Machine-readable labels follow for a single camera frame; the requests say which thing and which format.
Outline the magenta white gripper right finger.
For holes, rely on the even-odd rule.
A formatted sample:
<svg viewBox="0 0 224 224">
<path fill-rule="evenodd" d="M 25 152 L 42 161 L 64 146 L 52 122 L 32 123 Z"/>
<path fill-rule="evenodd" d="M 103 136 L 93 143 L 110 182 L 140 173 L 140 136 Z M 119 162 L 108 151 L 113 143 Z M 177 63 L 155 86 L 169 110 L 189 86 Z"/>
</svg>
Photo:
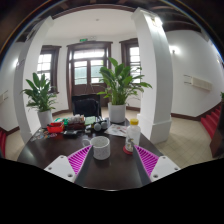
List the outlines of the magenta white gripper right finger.
<svg viewBox="0 0 224 224">
<path fill-rule="evenodd" d="M 167 156 L 157 156 L 137 145 L 134 146 L 133 156 L 142 182 L 154 182 L 180 170 Z"/>
</svg>

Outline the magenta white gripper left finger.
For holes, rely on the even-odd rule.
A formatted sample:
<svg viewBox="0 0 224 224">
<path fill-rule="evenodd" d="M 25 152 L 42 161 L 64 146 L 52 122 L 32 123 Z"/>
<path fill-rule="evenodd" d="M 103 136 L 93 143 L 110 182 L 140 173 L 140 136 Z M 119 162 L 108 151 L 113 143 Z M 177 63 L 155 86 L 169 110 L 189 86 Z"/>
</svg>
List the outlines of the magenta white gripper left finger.
<svg viewBox="0 0 224 224">
<path fill-rule="evenodd" d="M 67 181 L 75 182 L 90 151 L 91 145 L 88 145 L 70 154 L 69 156 L 60 155 L 45 168 L 45 171 L 48 171 Z"/>
</svg>

